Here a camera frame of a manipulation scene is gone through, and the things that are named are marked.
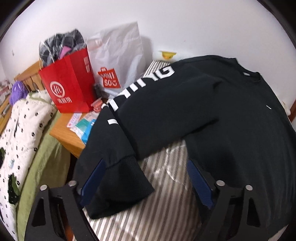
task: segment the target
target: white wall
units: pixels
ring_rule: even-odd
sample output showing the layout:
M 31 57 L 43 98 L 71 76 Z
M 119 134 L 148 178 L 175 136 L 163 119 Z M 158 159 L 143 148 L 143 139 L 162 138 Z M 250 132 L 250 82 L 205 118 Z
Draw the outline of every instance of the white wall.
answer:
M 152 50 L 237 57 L 259 71 L 291 106 L 296 98 L 296 50 L 277 20 L 256 0 L 36 0 L 0 43 L 6 76 L 38 60 L 41 40 L 78 28 L 100 29 L 137 20 L 147 61 Z
M 3 70 L 3 67 L 2 67 L 2 62 L 0 60 L 0 82 L 6 80 L 6 76 L 5 76 L 5 73 L 4 73 L 4 70 Z

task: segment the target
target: black sweatshirt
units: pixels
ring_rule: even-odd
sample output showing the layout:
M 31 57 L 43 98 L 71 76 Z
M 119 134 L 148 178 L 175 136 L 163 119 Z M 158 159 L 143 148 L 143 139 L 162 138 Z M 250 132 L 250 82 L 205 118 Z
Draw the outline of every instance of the black sweatshirt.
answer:
M 252 185 L 270 236 L 295 204 L 296 135 L 261 75 L 236 59 L 203 56 L 137 80 L 105 106 L 75 167 L 79 187 L 98 161 L 106 175 L 86 207 L 91 218 L 122 211 L 153 192 L 137 160 L 184 138 L 189 159 L 215 180 Z

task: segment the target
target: metal screw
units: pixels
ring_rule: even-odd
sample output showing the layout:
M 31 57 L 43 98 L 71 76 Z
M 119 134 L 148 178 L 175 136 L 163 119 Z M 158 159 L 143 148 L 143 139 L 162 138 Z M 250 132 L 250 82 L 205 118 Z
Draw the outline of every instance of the metal screw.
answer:
M 46 190 L 47 189 L 47 185 L 42 185 L 41 187 L 40 187 L 40 190 L 41 191 L 44 191 L 44 190 Z
M 252 191 L 252 190 L 253 190 L 253 187 L 252 187 L 251 185 L 246 185 L 246 189 L 247 189 L 248 191 Z
M 225 182 L 223 182 L 223 181 L 221 181 L 221 180 L 218 180 L 218 181 L 216 182 L 216 184 L 217 184 L 218 186 L 220 186 L 220 187 L 225 186 Z
M 69 183 L 68 183 L 68 185 L 69 185 L 70 187 L 73 187 L 73 186 L 75 186 L 76 184 L 77 184 L 77 182 L 76 182 L 75 180 L 69 181 Z

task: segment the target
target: green bedsheet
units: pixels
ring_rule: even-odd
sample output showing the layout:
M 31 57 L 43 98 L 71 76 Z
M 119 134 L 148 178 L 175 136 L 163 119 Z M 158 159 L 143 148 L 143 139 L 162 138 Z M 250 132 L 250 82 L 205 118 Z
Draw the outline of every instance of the green bedsheet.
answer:
M 16 210 L 19 241 L 24 241 L 27 221 L 39 187 L 43 184 L 50 188 L 60 187 L 65 184 L 67 179 L 70 152 L 49 134 L 60 115 L 57 112 L 44 129 L 38 151 L 22 189 Z

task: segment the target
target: wooden bed frame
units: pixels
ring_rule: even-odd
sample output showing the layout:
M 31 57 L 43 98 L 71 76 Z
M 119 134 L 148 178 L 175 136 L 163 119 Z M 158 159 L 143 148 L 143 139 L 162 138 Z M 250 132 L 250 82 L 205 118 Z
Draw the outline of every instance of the wooden bed frame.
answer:
M 291 114 L 289 115 L 289 120 L 292 122 L 296 117 L 296 100 L 294 101 L 290 111 Z
M 40 70 L 40 63 L 39 61 L 30 66 L 28 69 L 26 69 L 23 73 L 17 75 L 14 80 L 22 81 L 29 92 L 36 91 L 36 90 L 44 90 L 44 86 L 42 84 L 42 80 L 40 75 L 38 74 Z M 4 109 L 9 104 L 9 97 L 8 96 L 3 104 L 0 106 L 0 114 L 4 111 Z M 9 117 L 11 115 L 12 107 L 10 106 L 9 109 L 6 111 L 5 116 L 0 118 L 0 134 L 5 129 L 5 126 L 9 120 Z

